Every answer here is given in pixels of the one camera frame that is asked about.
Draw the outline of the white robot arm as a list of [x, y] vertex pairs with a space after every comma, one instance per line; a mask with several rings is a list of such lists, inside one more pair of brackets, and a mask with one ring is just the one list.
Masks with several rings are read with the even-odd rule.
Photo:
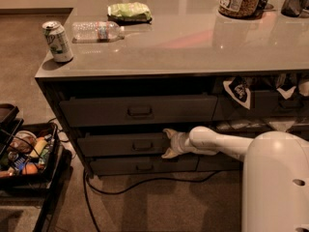
[[241, 232], [309, 232], [309, 142], [282, 131], [255, 138], [206, 127], [164, 131], [163, 157], [219, 152], [243, 163]]

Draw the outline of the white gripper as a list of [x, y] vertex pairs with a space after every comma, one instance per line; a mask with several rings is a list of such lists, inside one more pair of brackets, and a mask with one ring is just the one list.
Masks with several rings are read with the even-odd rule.
[[195, 150], [186, 132], [177, 132], [173, 129], [164, 129], [163, 132], [171, 139], [171, 148], [168, 148], [161, 156], [163, 159], [173, 159], [177, 155], [191, 153]]

